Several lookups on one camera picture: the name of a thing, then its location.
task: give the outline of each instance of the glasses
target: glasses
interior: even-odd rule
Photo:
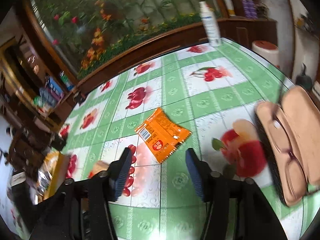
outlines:
[[[277,113],[280,109],[280,102],[282,99],[282,89],[283,82],[280,86],[278,104],[275,104],[272,120],[268,123],[268,130],[271,135],[272,141],[280,153],[287,154],[289,156],[289,160],[285,164],[285,175],[287,180],[287,185],[292,195],[298,199],[303,195],[312,195],[320,190],[320,188],[315,189],[313,191],[308,190],[308,180],[303,171],[303,167],[298,160],[298,158],[294,155],[292,150],[292,143],[290,141],[290,137],[288,132],[284,128],[283,124],[277,117]],[[301,177],[303,177],[305,184],[302,186],[300,183]]]

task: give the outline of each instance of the spray bottle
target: spray bottle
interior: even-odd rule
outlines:
[[[218,23],[214,13],[210,11],[206,2],[200,2],[201,20],[208,36],[209,44],[212,47],[221,45],[221,36]]]

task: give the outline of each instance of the orange snack packet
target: orange snack packet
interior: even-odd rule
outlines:
[[[168,158],[191,134],[189,130],[171,122],[161,108],[157,108],[135,132],[145,141],[159,163]]]

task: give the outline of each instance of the table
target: table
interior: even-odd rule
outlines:
[[[132,165],[135,172],[130,196],[122,195],[110,204],[119,239],[198,239],[206,204],[195,194],[185,150],[192,147],[212,170],[222,172],[228,161],[212,148],[212,138],[221,138],[237,119],[252,122],[257,101],[277,101],[281,80],[284,90],[293,86],[265,59],[227,39],[222,39],[218,48],[201,44],[132,68],[92,91],[68,117],[64,129],[69,136],[63,153],[77,156],[71,176],[86,179],[98,160],[111,163],[132,145],[136,147],[137,161]],[[146,93],[128,99],[129,93],[141,87]],[[134,132],[157,107],[173,122],[192,131],[162,164]],[[267,165],[252,177],[288,239],[299,239],[320,206],[319,194],[287,208],[276,195]],[[227,239],[233,235],[235,205],[230,200]]]

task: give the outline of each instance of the white stool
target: white stool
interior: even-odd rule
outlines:
[[[279,49],[276,45],[268,41],[254,41],[252,50],[264,57],[267,61],[279,67]]]

